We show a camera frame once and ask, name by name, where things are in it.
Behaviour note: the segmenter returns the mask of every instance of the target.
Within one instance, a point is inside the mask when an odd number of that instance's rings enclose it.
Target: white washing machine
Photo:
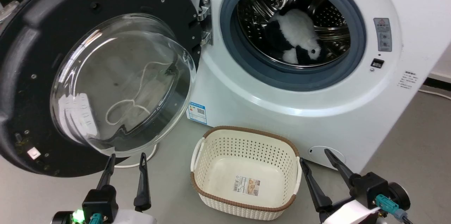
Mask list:
[[[309,16],[322,60],[287,62],[269,41],[285,7]],[[0,15],[0,154],[38,174],[92,174],[186,114],[285,136],[322,165],[329,148],[359,172],[450,43],[449,11],[446,0],[10,4]]]
[[[330,148],[359,172],[450,43],[444,1],[296,0],[329,49],[328,61],[303,66],[275,59],[258,30],[293,0],[211,0],[213,45],[187,116],[284,136],[325,166]]]

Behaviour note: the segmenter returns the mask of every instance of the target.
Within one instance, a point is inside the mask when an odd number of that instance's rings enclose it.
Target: stainless steel drum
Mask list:
[[[312,65],[291,64],[282,60],[280,51],[265,40],[269,19],[282,7],[295,5],[306,11],[315,24],[315,31],[327,49],[324,62]],[[347,54],[351,38],[345,17],[328,0],[240,0],[236,6],[240,27],[248,41],[269,59],[298,68],[319,67]]]

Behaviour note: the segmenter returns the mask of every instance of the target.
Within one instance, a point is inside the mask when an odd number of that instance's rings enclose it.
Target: laundry basket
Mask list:
[[[202,201],[250,219],[279,217],[295,200],[301,174],[292,142],[241,127],[207,131],[191,159],[191,181]]]

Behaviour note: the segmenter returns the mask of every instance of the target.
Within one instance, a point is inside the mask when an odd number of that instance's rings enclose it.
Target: white string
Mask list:
[[[446,98],[446,99],[451,100],[451,96],[447,96],[447,95],[445,95],[445,94],[440,94],[440,93],[436,93],[436,92],[432,92],[432,91],[427,91],[427,90],[422,90],[422,89],[419,89],[418,91],[423,92],[423,93],[427,93],[427,94],[438,95],[438,96],[441,96],[441,97],[444,97],[444,98]]]
[[[147,70],[147,66],[148,65],[150,65],[150,64],[159,64],[159,65],[170,65],[171,63],[161,63],[161,62],[148,62],[146,65],[145,65],[145,67],[144,67],[144,69],[142,70],[142,75],[141,75],[141,80],[140,80],[140,88],[138,89],[138,92],[136,93],[136,95],[132,98],[132,99],[124,99],[124,100],[122,100],[122,101],[119,101],[119,102],[116,102],[115,104],[113,104],[107,111],[106,111],[106,113],[105,113],[105,122],[107,123],[107,124],[109,124],[109,125],[116,125],[116,124],[118,124],[121,120],[122,120],[122,118],[124,118],[124,116],[127,114],[127,112],[129,112],[133,107],[138,107],[138,108],[141,108],[141,109],[143,109],[145,112],[147,112],[149,115],[150,115],[150,112],[149,112],[149,110],[147,110],[147,108],[145,108],[145,107],[143,107],[143,106],[141,106],[141,105],[137,105],[136,103],[135,103],[135,99],[138,97],[138,95],[140,94],[140,91],[141,91],[141,88],[142,88],[142,81],[144,80],[144,74],[145,74],[145,72],[146,72],[146,70]],[[119,105],[119,104],[121,104],[121,103],[123,103],[123,102],[131,102],[132,103],[132,107],[130,107],[128,110],[126,110],[125,112],[124,112],[124,114],[119,118],[119,120],[117,121],[117,122],[114,122],[114,123],[112,123],[112,122],[110,122],[109,120],[108,120],[108,114],[111,112],[111,110],[113,110],[117,105]]]
[[[146,161],[149,161],[150,158],[153,157],[153,155],[154,155],[155,152],[156,152],[156,146],[157,146],[157,145],[158,145],[158,143],[155,144],[155,146],[153,147],[153,151],[150,153],[150,155],[148,156],[148,158],[146,159]],[[138,163],[135,163],[135,164],[132,164],[132,165],[115,165],[114,168],[134,168],[134,167],[137,167],[137,166],[139,166],[139,165],[140,165],[140,163],[138,162]]]

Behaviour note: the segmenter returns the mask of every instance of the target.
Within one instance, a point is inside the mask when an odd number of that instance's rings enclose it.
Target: black and white plush toy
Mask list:
[[[283,52],[285,62],[311,65],[326,59],[326,48],[315,33],[313,21],[299,9],[281,9],[271,17],[265,30],[269,43]]]

